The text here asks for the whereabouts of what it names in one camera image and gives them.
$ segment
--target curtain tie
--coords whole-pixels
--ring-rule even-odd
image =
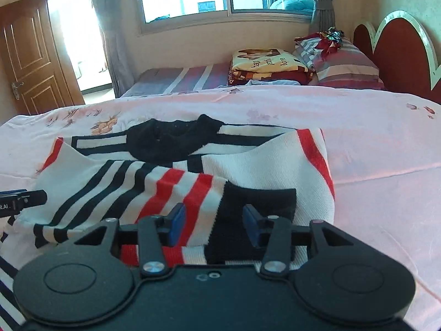
[[[334,6],[332,1],[316,1],[314,0],[314,9],[316,10],[332,10]]]

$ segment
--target pink bed sheet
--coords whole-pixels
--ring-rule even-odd
[[[150,118],[193,120],[202,113],[227,123],[323,129],[335,225],[408,267],[417,294],[406,321],[420,331],[441,327],[441,106],[416,96],[251,86],[18,116],[0,127],[0,190],[31,189],[58,135],[118,132]],[[20,253],[15,257],[10,262],[17,264]]]

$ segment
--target door panel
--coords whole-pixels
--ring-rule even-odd
[[[68,83],[61,69],[47,2],[17,15],[2,27],[0,54],[10,83],[18,86],[20,112],[34,115],[84,104],[78,83],[71,78]]]

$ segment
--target black robotic device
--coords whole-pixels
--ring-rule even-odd
[[[174,246],[184,224],[183,204],[136,225],[107,219],[25,265],[13,285],[28,320],[20,330],[413,330],[402,321],[415,294],[412,274],[324,221],[295,226],[245,206],[248,236],[266,248],[258,272],[170,269],[162,246]],[[118,259],[125,244],[138,245],[139,268]],[[307,246],[309,260],[291,271],[294,246]]]

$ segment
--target door handle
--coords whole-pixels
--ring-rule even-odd
[[[25,82],[21,82],[18,85],[15,82],[12,82],[10,84],[10,86],[12,87],[12,91],[14,92],[14,97],[15,97],[16,100],[20,99],[20,93],[18,92],[18,88],[21,87],[21,86],[24,86],[24,85],[25,85]]]

